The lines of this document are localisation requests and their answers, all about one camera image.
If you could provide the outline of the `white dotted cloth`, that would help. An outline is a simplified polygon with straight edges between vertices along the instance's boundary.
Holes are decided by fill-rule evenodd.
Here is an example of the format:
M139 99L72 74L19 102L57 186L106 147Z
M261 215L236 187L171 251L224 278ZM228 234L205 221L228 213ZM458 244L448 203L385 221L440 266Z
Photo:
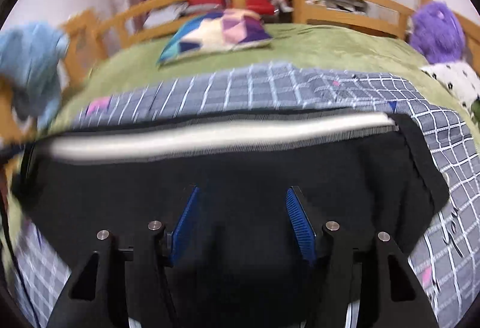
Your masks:
M421 71L437 80L456 101L479 119L479 77L467 62L436 63Z

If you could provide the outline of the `green fleece blanket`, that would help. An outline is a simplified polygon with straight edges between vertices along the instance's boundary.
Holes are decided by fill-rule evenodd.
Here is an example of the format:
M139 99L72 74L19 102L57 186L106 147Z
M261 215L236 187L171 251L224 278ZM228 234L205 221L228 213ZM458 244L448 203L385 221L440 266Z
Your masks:
M402 40L335 26L277 24L268 46L159 63L163 40L97 64L48 126L123 122L236 106L357 106L406 112L423 129L451 198L411 261L438 281L479 277L479 129Z

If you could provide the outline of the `black pants with white stripe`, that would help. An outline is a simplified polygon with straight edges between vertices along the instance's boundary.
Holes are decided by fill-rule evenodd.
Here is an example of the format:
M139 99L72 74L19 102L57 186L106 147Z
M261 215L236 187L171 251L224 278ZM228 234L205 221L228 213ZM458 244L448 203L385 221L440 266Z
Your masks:
M165 262L169 206L200 188ZM286 193L316 231L302 257ZM64 132L28 144L16 195L72 274L49 327L436 327L408 254L448 200L407 115L227 113Z

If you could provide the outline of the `wooden bed frame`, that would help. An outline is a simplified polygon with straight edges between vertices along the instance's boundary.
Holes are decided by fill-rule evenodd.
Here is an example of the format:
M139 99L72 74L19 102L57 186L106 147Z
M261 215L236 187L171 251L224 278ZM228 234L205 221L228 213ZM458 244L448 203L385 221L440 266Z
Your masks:
M155 38L174 34L183 24L190 20L189 16L169 20L152 28L127 25L143 19L154 10L164 9L177 3L197 0L146 0L130 6L127 10L100 20L92 9L72 16L60 25L60 29L68 35L70 44L65 59L61 62L66 71L67 84L65 92L74 93L81 89L93 67L108 57L103 36L114 31L120 42L120 48L129 49L133 45ZM224 0L229 8L262 12L269 0ZM344 25L371 36L405 39L409 29L409 21L413 9L393 0L360 0L371 3L388 14L385 18L374 18L368 15L348 13L342 10L328 9L322 5L310 4L307 0L288 0L293 7L293 23L319 22L333 25Z

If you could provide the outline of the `purple plush toy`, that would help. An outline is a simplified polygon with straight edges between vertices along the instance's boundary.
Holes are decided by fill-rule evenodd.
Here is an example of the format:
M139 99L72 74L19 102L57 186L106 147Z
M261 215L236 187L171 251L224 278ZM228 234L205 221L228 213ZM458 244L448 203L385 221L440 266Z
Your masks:
M465 33L458 18L441 1L430 1L412 16L409 45L429 64L460 61Z

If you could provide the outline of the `grey checked bed sheet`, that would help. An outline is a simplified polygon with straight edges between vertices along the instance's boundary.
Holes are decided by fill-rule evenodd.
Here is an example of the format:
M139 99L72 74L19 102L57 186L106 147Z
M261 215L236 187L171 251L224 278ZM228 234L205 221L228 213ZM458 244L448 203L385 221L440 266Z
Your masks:
M386 73L256 64L91 103L12 191L42 327L440 327L426 259L471 240L457 113Z

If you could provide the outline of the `light blue towel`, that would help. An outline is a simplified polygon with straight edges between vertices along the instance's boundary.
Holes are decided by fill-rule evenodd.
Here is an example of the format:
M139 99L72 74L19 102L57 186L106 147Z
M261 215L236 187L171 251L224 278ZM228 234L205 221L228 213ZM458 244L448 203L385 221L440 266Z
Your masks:
M61 106L58 64L68 52L68 34L33 22L1 32L1 77L11 85L12 107L20 120L48 127Z

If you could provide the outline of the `colourful geometric pillow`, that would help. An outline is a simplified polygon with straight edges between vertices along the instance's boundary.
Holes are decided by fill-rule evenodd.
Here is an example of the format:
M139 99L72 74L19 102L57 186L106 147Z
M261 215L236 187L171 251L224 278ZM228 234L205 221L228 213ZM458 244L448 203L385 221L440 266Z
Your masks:
M184 23L165 45L157 63L164 65L201 54L260 48L271 41L272 36L256 12L213 10Z

